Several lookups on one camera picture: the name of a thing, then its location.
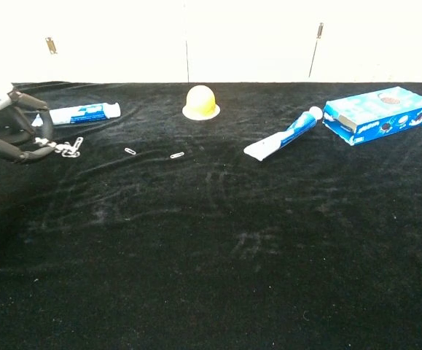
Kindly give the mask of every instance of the toothpaste tube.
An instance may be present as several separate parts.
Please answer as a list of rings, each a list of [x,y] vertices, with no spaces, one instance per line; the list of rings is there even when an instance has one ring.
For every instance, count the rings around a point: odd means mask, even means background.
[[[97,122],[110,118],[117,118],[121,115],[120,105],[116,104],[89,104],[87,106],[76,106],[50,110],[53,125],[77,124]],[[39,115],[34,119],[32,126],[42,126],[42,119]]]

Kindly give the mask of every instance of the black velvet cloth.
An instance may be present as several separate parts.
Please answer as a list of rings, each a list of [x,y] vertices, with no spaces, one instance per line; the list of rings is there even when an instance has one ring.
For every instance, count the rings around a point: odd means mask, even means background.
[[[0,349],[422,349],[422,126],[349,146],[321,123],[243,153],[330,99],[422,84],[18,85],[78,158],[0,160]],[[129,147],[137,155],[129,155]],[[184,152],[183,157],[170,155]]]

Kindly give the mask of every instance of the blue box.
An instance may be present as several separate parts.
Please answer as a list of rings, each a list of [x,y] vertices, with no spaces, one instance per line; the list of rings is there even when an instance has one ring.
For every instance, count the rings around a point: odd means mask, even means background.
[[[351,146],[422,125],[422,96],[402,87],[328,101],[323,123]]]

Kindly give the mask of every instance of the white wall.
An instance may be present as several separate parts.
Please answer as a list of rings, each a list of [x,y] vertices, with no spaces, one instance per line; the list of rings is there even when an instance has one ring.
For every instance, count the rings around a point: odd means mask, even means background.
[[[422,81],[422,0],[0,0],[0,78]]]

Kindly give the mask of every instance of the oreo box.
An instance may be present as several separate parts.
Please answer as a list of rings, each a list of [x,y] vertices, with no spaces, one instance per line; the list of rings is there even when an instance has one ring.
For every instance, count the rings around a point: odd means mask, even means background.
[[[351,146],[422,125],[422,96],[402,87],[328,101],[323,123]]]

